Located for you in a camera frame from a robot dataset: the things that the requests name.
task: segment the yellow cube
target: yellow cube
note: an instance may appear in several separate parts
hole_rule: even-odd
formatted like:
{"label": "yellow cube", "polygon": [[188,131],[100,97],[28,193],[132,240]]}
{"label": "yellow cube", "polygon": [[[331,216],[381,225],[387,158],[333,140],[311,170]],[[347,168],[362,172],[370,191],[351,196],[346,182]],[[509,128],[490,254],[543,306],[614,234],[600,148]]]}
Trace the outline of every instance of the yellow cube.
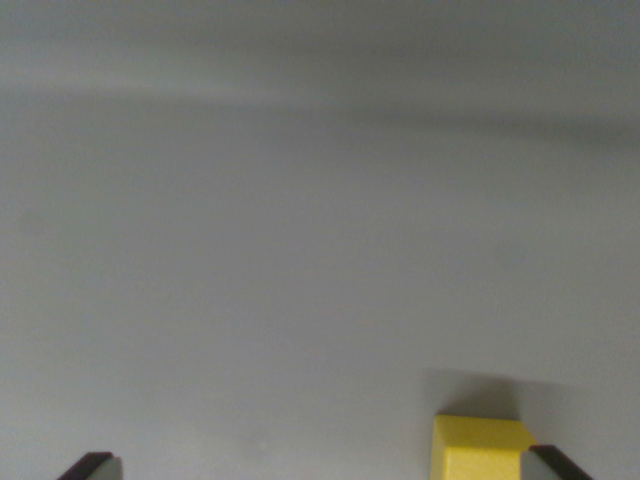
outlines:
{"label": "yellow cube", "polygon": [[431,480],[520,480],[520,454],[535,443],[522,422],[438,415]]}

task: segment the white surface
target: white surface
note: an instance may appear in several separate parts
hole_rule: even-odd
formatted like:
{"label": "white surface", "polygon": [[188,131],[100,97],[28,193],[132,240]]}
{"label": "white surface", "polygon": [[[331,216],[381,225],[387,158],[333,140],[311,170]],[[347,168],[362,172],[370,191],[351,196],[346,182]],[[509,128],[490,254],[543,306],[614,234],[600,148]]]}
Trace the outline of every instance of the white surface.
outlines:
{"label": "white surface", "polygon": [[[638,17],[450,7],[424,18],[511,37],[432,52],[407,3],[400,61],[362,5],[246,41],[244,7],[71,5],[3,16],[3,479],[105,449],[127,479],[425,478],[473,393],[439,369],[514,379],[539,440],[637,478]],[[179,40],[196,17],[226,30]],[[615,35],[545,34],[589,18]]]}

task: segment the wooden block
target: wooden block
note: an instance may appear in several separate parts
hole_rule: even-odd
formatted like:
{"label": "wooden block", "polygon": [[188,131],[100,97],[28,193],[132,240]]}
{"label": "wooden block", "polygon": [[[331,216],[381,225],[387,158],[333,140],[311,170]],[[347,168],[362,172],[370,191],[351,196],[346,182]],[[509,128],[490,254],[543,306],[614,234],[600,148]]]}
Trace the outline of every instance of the wooden block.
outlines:
{"label": "wooden block", "polygon": [[520,454],[535,443],[521,422],[438,415],[431,480],[520,480]]}

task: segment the gray wall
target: gray wall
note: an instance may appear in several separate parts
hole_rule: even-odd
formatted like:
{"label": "gray wall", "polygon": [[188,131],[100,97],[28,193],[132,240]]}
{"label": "gray wall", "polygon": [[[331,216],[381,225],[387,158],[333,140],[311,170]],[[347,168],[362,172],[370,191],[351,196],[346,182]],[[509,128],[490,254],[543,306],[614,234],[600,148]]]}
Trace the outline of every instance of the gray wall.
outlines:
{"label": "gray wall", "polygon": [[486,385],[637,478],[635,70],[32,30],[0,52],[3,479],[420,479]]}

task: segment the yellow block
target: yellow block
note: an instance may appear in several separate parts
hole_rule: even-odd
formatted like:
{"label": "yellow block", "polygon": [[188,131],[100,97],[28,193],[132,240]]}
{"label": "yellow block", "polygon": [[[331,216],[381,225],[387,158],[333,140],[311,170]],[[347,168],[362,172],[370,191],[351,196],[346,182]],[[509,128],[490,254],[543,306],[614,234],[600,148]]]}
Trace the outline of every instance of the yellow block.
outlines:
{"label": "yellow block", "polygon": [[520,454],[535,443],[521,422],[438,415],[431,480],[520,480]]}

